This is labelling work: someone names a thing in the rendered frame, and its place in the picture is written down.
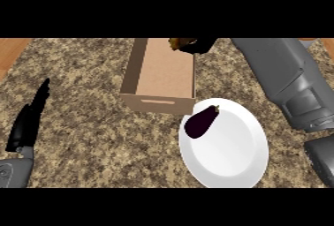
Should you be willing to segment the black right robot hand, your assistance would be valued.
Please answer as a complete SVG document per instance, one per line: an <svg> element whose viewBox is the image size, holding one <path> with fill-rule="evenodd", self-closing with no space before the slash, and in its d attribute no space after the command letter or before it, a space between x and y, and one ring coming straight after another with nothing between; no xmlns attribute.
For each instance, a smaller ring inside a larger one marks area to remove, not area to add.
<svg viewBox="0 0 334 226"><path fill-rule="evenodd" d="M179 48L179 50L190 54L206 54L207 51L212 49L215 43L216 43L218 37L209 37L209 38L199 38L194 43L190 43L184 47Z"/></svg>

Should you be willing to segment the white round plate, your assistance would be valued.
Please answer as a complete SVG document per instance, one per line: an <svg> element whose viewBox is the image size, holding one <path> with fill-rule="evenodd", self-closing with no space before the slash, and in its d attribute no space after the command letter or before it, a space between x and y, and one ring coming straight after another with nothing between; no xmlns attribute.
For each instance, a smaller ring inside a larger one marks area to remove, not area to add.
<svg viewBox="0 0 334 226"><path fill-rule="evenodd" d="M262 180L270 161L270 145L262 124L234 101L210 98L194 106L194 113L219 106L218 118L206 132L193 139L179 129L184 163L199 182L210 188L252 188Z"/></svg>

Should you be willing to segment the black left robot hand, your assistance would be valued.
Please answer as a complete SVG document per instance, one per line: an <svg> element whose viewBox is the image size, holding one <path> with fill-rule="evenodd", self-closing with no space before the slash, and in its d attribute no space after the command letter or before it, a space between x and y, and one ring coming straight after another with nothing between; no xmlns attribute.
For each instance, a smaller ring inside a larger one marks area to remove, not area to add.
<svg viewBox="0 0 334 226"><path fill-rule="evenodd" d="M17 152L20 147L33 147L39 136L39 122L46 100L51 96L51 79L39 87L32 104L27 104L18 113L9 133L7 151Z"/></svg>

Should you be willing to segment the brown cardboard box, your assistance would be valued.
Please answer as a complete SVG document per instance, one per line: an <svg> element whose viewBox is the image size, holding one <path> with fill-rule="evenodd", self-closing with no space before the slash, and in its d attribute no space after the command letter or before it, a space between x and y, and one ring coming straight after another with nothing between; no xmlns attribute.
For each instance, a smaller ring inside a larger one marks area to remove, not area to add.
<svg viewBox="0 0 334 226"><path fill-rule="evenodd" d="M191 115L196 56L174 50L168 38L137 38L120 97L140 112Z"/></svg>

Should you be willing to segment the dark purple eggplant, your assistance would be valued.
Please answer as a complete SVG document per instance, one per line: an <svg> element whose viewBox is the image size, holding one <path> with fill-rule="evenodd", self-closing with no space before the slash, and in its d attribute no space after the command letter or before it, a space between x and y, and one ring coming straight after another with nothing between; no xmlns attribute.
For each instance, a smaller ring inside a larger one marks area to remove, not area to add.
<svg viewBox="0 0 334 226"><path fill-rule="evenodd" d="M210 105L202 112L193 115L185 122L184 129L193 139L199 139L207 132L219 115L219 106Z"/></svg>

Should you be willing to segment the brown sweet potato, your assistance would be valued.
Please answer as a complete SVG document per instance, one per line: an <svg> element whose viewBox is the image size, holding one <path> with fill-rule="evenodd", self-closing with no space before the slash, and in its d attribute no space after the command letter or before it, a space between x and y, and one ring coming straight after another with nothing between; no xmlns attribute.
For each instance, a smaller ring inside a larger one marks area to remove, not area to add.
<svg viewBox="0 0 334 226"><path fill-rule="evenodd" d="M174 50L178 50L188 44L197 41L197 38L171 38L169 43Z"/></svg>

